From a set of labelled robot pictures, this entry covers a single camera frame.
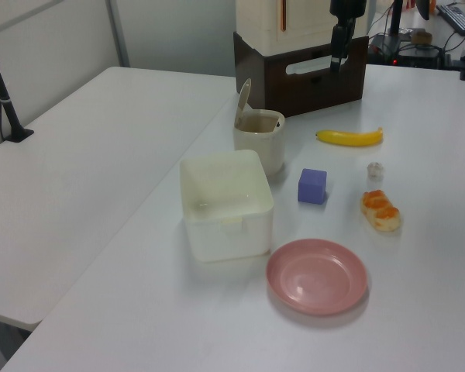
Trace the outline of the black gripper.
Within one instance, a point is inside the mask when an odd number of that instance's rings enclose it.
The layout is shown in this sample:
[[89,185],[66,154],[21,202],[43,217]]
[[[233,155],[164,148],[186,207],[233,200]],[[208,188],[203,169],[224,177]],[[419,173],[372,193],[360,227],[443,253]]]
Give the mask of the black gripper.
[[366,12],[366,0],[331,0],[329,12],[338,20],[347,20],[345,26],[336,25],[331,39],[331,72],[339,72],[342,59],[348,57],[356,20]]

